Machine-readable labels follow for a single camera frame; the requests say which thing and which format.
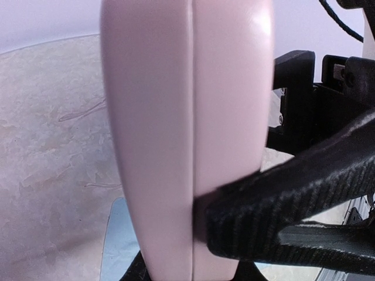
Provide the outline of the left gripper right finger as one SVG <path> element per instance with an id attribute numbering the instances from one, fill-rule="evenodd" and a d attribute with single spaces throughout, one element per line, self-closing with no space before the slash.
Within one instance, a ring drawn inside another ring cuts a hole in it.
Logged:
<path id="1" fill-rule="evenodd" d="M 215 256 L 254 264 L 374 274 L 374 221 L 313 222 L 311 216 L 374 193 L 374 111 L 265 172 L 200 196 L 195 237 Z"/>

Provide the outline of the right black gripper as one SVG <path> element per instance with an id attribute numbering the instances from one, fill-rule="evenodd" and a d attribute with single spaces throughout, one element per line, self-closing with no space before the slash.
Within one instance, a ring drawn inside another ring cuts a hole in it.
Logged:
<path id="1" fill-rule="evenodd" d="M 314 82 L 315 53 L 294 50 L 275 59 L 273 88 L 283 89 L 281 124 L 268 130 L 268 147 L 299 154 L 374 108 L 374 60 L 326 55 Z"/>

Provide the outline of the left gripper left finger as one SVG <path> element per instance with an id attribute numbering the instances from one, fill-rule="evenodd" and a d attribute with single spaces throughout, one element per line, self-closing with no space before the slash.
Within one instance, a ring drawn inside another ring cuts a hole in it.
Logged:
<path id="1" fill-rule="evenodd" d="M 141 251 L 139 251 L 134 260 L 131 262 L 127 271 L 124 273 L 120 281 L 151 281 L 145 261 Z"/>

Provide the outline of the pink glasses case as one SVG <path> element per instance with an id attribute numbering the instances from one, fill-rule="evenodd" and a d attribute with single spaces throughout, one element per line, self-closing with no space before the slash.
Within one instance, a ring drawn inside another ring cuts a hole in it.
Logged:
<path id="1" fill-rule="evenodd" d="M 259 171 L 274 75 L 271 1 L 104 1 L 118 170 L 152 280 L 231 280 L 207 248 L 216 189 Z"/>

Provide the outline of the large blue cleaning cloth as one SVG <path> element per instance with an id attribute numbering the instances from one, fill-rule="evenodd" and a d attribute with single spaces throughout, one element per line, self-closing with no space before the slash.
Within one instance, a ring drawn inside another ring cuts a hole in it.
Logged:
<path id="1" fill-rule="evenodd" d="M 139 245 L 125 198 L 114 200 L 108 218 L 100 280 L 120 280 L 139 252 Z"/>

